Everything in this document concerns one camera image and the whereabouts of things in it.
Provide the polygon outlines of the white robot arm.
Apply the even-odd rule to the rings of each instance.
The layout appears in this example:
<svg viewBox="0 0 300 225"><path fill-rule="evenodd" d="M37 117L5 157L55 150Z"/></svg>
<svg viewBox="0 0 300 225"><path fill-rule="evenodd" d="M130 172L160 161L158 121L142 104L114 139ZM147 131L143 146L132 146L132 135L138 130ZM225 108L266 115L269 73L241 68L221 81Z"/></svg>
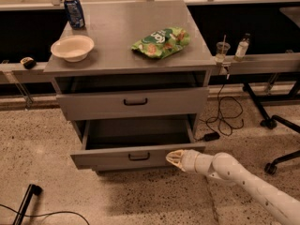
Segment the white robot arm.
<svg viewBox="0 0 300 225"><path fill-rule="evenodd" d="M196 150L176 150L166 160L185 173L236 184L245 190L282 225L300 225L300 202L249 172L227 153L207 155Z"/></svg>

